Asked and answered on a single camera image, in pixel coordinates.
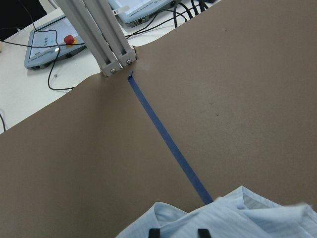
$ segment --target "blue tape strip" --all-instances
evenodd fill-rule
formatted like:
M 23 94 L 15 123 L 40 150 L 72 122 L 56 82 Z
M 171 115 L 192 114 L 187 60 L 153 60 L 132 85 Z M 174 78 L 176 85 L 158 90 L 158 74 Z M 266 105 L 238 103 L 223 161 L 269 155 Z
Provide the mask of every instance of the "blue tape strip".
M 143 95 L 138 84 L 135 82 L 134 78 L 132 77 L 132 72 L 128 76 L 128 81 L 129 81 L 134 93 L 138 97 L 140 103 L 142 104 L 143 108 L 145 109 L 145 111 L 149 115 L 153 124 L 155 125 L 155 127 L 159 131 L 160 135 L 164 139 L 165 143 L 169 147 L 170 151 L 174 155 L 174 157 L 177 160 L 177 162 L 179 163 L 180 167 L 183 169 L 187 178 L 194 186 L 195 190 L 197 191 L 197 193 L 200 196 L 200 198 L 202 199 L 202 201 L 205 204 L 209 204 L 209 203 L 213 202 L 213 199 L 211 198 L 211 196 L 209 195 L 209 193 L 207 192 L 207 190 L 203 186 L 202 182 L 199 180 L 199 178 L 197 177 L 197 175 L 195 174 L 193 169 L 190 167 L 190 165 L 188 164 L 188 162 L 186 161 L 186 159 L 184 158 L 184 156 L 182 155 L 182 153 L 180 152 L 180 150 L 178 149 L 178 147 L 174 143 L 173 139 L 168 134 L 164 125 L 162 124 L 162 122 L 160 122 L 159 118 L 157 117 L 157 115 L 153 111 L 152 107 L 148 103 L 147 99 Z

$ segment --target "light blue cloth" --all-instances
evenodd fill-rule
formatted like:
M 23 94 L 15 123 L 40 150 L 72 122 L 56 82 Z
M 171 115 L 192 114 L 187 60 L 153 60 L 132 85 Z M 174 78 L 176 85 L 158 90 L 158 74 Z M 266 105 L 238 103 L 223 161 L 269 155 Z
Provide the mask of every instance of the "light blue cloth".
M 281 206 L 241 186 L 215 202 L 186 213 L 155 203 L 117 238 L 147 238 L 160 228 L 161 238 L 317 238 L 317 213 L 307 204 Z

